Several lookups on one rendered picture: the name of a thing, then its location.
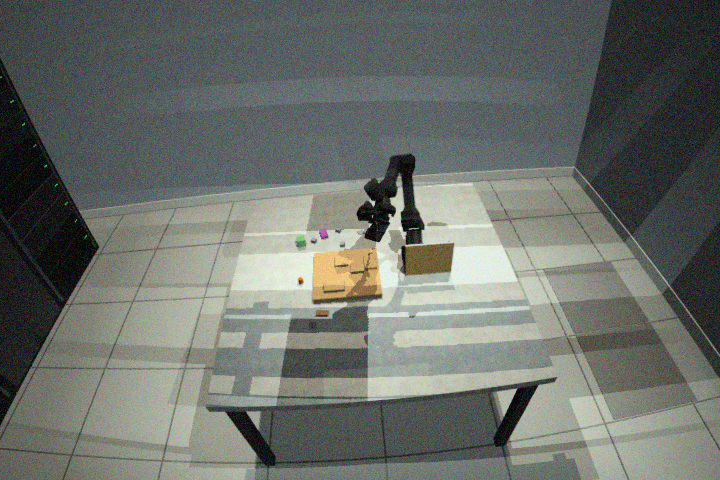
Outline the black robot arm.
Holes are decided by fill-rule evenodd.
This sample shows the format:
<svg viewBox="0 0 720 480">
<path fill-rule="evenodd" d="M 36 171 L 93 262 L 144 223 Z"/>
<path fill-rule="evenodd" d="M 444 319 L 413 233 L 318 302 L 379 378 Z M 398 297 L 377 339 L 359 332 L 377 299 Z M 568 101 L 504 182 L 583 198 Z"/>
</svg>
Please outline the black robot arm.
<svg viewBox="0 0 720 480">
<path fill-rule="evenodd" d="M 377 204 L 391 204 L 390 198 L 396 197 L 398 192 L 397 179 L 399 173 L 402 175 L 404 210 L 401 211 L 401 224 L 403 232 L 407 232 L 406 244 L 424 244 L 422 230 L 424 224 L 420 215 L 420 211 L 416 207 L 413 192 L 412 173 L 415 169 L 415 157 L 411 154 L 398 154 L 390 158 L 390 164 L 385 179 L 378 182 L 377 178 L 364 185 L 364 190 L 372 201 L 375 201 L 374 207 L 369 201 L 365 201 L 364 206 L 359 207 L 357 217 L 359 221 L 368 221 L 371 223 L 372 215 L 378 214 Z M 418 229 L 412 229 L 418 228 Z"/>
</svg>

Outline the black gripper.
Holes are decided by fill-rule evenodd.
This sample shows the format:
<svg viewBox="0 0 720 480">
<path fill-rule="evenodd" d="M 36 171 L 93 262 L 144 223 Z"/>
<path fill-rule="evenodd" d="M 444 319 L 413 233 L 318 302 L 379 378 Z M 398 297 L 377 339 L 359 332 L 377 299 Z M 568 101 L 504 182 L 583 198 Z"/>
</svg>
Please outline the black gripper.
<svg viewBox="0 0 720 480">
<path fill-rule="evenodd" d="M 380 242 L 390 224 L 390 222 L 388 222 L 390 219 L 389 214 L 394 217 L 396 208 L 393 205 L 383 202 L 377 204 L 376 207 L 378 214 L 373 215 L 371 220 L 372 225 L 367 229 L 365 239 Z"/>
</svg>

